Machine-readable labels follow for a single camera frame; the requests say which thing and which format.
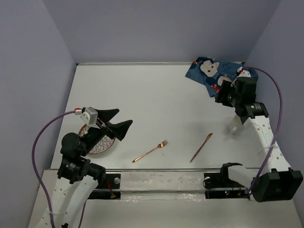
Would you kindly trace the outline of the blue cartoon placemat cloth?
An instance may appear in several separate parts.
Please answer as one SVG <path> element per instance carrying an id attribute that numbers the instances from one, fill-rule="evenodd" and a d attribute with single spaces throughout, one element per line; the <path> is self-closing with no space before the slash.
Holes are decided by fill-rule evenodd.
<path id="1" fill-rule="evenodd" d="M 237 79 L 236 70 L 244 67 L 241 62 L 218 61 L 208 57 L 199 57 L 192 62 L 186 77 L 204 85 L 210 97 L 214 97 L 224 81 L 234 83 Z M 251 78 L 258 79 L 255 70 L 248 69 Z"/>

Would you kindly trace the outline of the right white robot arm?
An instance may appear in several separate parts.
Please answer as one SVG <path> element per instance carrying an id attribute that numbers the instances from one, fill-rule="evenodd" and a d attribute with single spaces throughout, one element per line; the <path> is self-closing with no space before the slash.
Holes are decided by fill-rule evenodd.
<path id="1" fill-rule="evenodd" d="M 257 202 L 291 200 L 304 178 L 283 156 L 266 106 L 256 101 L 256 86 L 256 80 L 250 77 L 239 77 L 235 82 L 223 81 L 215 101 L 235 109 L 244 132 L 253 141 L 261 167 L 253 172 L 240 163 L 225 163 L 218 180 L 223 186 L 237 182 Z"/>

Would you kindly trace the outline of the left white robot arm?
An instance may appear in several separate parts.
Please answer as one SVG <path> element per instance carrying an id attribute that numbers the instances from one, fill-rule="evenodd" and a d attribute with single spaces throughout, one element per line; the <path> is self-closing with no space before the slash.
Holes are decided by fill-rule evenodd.
<path id="1" fill-rule="evenodd" d="M 133 121 L 110 123 L 110 120 L 118 113 L 119 109 L 75 108 L 47 123 L 47 126 L 50 126 L 61 117 L 74 114 L 80 116 L 89 128 L 83 135 L 67 133 L 62 138 L 60 150 L 62 160 L 52 194 L 48 193 L 35 163 L 36 145 L 46 127 L 40 130 L 32 146 L 31 158 L 35 175 L 47 199 L 47 208 L 37 224 L 38 228 L 71 228 L 90 194 L 95 188 L 104 185 L 106 169 L 92 163 L 86 156 L 105 136 L 120 141 L 124 139 Z"/>

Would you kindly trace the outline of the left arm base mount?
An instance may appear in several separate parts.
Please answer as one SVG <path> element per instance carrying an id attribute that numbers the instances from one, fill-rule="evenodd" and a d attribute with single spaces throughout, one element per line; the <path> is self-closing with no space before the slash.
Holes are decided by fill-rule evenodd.
<path id="1" fill-rule="evenodd" d="M 105 181 L 92 191 L 89 200 L 117 200 L 121 197 L 120 192 L 121 174 L 109 172 L 106 174 Z"/>

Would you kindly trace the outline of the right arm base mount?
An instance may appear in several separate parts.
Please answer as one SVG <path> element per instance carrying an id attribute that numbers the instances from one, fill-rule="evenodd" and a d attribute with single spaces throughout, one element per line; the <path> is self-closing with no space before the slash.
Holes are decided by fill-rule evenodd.
<path id="1" fill-rule="evenodd" d="M 211 172 L 204 174 L 202 182 L 205 188 L 205 198 L 212 199 L 250 199 L 245 193 L 245 187 L 235 181 L 224 180 L 220 173 Z"/>

